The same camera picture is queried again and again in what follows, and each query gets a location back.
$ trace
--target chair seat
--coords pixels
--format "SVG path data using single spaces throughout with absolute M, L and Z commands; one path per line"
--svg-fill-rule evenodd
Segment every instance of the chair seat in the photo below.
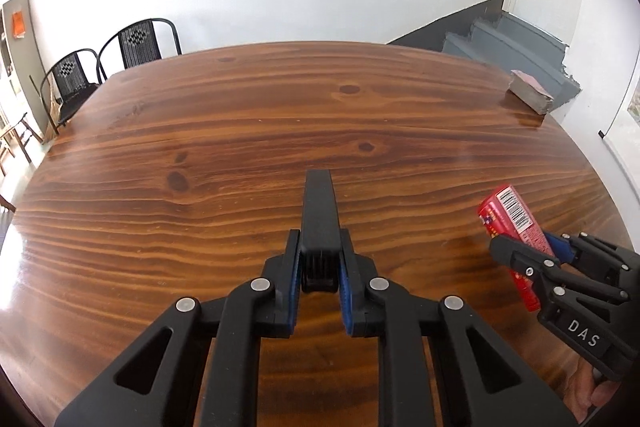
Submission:
M 82 104 L 86 102 L 89 97 L 98 89 L 98 84 L 89 84 L 83 90 L 78 91 L 73 97 L 60 106 L 60 117 L 58 118 L 58 125 L 66 123 L 73 115 L 78 112 L 78 109 L 82 107 Z

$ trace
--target red cylindrical container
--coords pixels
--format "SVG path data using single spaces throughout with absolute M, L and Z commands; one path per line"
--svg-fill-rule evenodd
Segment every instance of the red cylindrical container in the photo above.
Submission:
M 529 207 L 512 185 L 494 190 L 478 206 L 478 216 L 491 237 L 505 233 L 548 255 L 554 254 Z M 513 270 L 510 273 L 527 310 L 539 310 L 540 301 L 531 289 L 531 281 Z

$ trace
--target metal pin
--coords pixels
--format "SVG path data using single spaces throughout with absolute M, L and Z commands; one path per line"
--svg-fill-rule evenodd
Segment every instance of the metal pin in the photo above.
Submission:
M 369 286 L 371 286 L 373 290 L 382 291 L 389 288 L 389 281 L 384 277 L 373 277 L 373 279 L 369 281 Z
M 269 279 L 265 279 L 264 277 L 258 277 L 258 279 L 251 281 L 251 289 L 257 292 L 264 292 L 269 289 L 269 286 L 271 286 Z
M 465 301 L 457 295 L 449 295 L 449 297 L 444 299 L 444 305 L 450 310 L 459 310 L 465 305 Z
M 175 307 L 179 312 L 190 312 L 196 307 L 196 301 L 191 297 L 183 297 L 175 303 Z

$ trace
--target wood grain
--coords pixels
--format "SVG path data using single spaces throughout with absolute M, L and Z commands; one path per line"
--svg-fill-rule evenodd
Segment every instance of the wood grain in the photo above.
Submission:
M 358 253 L 412 293 L 462 296 L 562 386 L 574 357 L 492 262 L 476 206 L 510 181 L 543 227 L 630 242 L 571 139 L 507 85 L 476 62 L 342 42 L 116 74 L 61 129 L 15 216 L 2 367 L 51 426 L 174 299 L 260 273 L 300 225 L 305 170 L 330 168 Z M 260 425 L 376 425 L 376 341 L 347 338 L 335 296 L 304 296 L 293 338 L 263 342 L 260 371 Z

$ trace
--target stair step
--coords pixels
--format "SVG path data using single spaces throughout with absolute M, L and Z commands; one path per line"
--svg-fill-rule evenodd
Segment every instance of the stair step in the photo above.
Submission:
M 499 32 L 490 24 L 478 20 L 471 33 L 473 47 L 500 69 L 520 70 L 530 74 L 554 97 L 553 108 L 571 100 L 580 86 L 574 79 L 554 69 L 522 44 Z
M 484 55 L 473 47 L 470 40 L 455 33 L 447 32 L 442 52 L 456 57 L 471 58 L 478 62 L 489 62 Z
M 502 13 L 497 29 L 542 58 L 554 69 L 564 71 L 562 61 L 567 46 L 553 35 L 507 12 Z

